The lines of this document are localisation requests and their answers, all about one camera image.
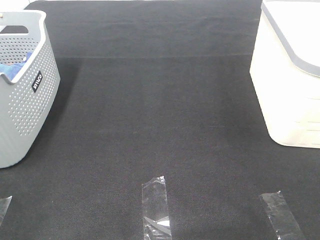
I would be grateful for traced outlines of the clear tape strip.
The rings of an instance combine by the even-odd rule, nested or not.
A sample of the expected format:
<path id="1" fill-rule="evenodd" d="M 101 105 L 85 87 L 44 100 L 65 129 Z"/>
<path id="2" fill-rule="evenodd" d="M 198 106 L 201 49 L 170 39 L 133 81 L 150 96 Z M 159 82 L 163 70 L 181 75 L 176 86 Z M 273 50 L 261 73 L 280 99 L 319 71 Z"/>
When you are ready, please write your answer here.
<path id="1" fill-rule="evenodd" d="M 172 239 L 164 176 L 142 184 L 142 220 L 145 240 Z"/>
<path id="2" fill-rule="evenodd" d="M 277 240 L 306 239 L 281 191 L 262 193 L 259 198 Z"/>
<path id="3" fill-rule="evenodd" d="M 5 215 L 10 206 L 11 200 L 12 200 L 12 196 L 0 198 L 0 226 L 2 225 L 2 222 L 5 218 Z"/>

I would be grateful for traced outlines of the right clear tape strip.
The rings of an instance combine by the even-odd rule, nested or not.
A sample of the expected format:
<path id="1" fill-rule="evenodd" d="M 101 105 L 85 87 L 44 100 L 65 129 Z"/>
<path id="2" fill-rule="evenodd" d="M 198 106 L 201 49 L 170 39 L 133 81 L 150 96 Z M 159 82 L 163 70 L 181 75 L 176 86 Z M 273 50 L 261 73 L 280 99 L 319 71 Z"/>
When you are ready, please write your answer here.
<path id="1" fill-rule="evenodd" d="M 262 193 L 259 198 L 277 240 L 306 239 L 281 191 Z"/>

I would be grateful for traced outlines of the black table cloth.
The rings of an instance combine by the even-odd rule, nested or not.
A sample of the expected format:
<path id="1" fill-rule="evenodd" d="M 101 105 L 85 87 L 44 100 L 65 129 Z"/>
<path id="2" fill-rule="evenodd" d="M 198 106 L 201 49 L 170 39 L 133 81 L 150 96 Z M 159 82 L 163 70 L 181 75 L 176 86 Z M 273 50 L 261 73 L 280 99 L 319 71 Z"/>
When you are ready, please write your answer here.
<path id="1" fill-rule="evenodd" d="M 282 191 L 320 237 L 320 151 L 269 136 L 249 74 L 259 0 L 35 1 L 60 74 L 26 157 L 0 171 L 3 240 L 141 240 L 166 180 L 175 240 L 274 240 Z"/>

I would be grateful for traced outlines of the grey perforated laundry basket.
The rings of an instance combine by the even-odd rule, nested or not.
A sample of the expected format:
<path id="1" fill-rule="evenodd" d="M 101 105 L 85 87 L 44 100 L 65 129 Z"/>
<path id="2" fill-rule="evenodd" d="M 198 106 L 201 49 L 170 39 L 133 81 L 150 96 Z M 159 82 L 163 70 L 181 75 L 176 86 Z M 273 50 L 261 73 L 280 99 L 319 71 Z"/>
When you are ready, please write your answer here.
<path id="1" fill-rule="evenodd" d="M 60 74 L 41 10 L 3 11 L 0 24 L 26 33 L 1 33 L 0 64 L 21 63 L 13 78 L 0 72 L 0 166 L 21 161 L 40 132 L 55 100 Z"/>

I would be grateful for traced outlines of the cream white storage bin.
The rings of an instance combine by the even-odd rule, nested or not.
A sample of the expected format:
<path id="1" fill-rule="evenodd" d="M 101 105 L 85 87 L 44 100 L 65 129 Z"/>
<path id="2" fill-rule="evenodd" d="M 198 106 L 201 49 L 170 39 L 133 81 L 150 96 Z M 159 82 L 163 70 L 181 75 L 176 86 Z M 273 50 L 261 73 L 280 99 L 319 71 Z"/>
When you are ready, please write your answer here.
<path id="1" fill-rule="evenodd" d="M 249 73 L 271 139 L 318 148 L 319 1 L 262 1 Z"/>

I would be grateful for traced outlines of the centre clear tape strip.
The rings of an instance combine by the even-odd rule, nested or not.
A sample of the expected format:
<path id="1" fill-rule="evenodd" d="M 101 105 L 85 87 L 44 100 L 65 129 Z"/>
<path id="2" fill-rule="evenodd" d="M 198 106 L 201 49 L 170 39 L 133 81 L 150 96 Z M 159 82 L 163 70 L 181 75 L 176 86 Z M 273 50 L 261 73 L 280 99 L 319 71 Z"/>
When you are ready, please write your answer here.
<path id="1" fill-rule="evenodd" d="M 164 176 L 142 184 L 142 220 L 145 240 L 172 239 Z"/>

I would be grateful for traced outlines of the left clear tape strip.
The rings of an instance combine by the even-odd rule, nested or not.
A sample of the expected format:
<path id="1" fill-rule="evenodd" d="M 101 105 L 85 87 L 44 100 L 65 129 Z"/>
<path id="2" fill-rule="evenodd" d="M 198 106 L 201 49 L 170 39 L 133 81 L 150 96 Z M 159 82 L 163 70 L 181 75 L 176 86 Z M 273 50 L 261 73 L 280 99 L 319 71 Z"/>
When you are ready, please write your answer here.
<path id="1" fill-rule="evenodd" d="M 0 226 L 2 225 L 2 222 L 5 218 L 5 215 L 10 206 L 11 200 L 12 200 L 12 196 L 0 198 Z"/>

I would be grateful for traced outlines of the blue cloth in basket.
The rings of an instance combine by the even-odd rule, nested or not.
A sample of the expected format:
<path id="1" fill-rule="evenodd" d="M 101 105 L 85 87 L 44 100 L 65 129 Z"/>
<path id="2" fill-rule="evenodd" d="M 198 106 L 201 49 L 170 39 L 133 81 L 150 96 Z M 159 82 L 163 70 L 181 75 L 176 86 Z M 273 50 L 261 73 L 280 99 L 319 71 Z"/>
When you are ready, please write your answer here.
<path id="1" fill-rule="evenodd" d="M 26 56 L 23 58 L 22 62 L 12 63 L 12 64 L 0 64 L 0 72 L 4 73 L 4 75 L 12 81 L 14 77 L 18 74 L 21 68 L 25 65 L 28 61 L 30 56 L 32 55 L 31 52 L 28 52 Z"/>

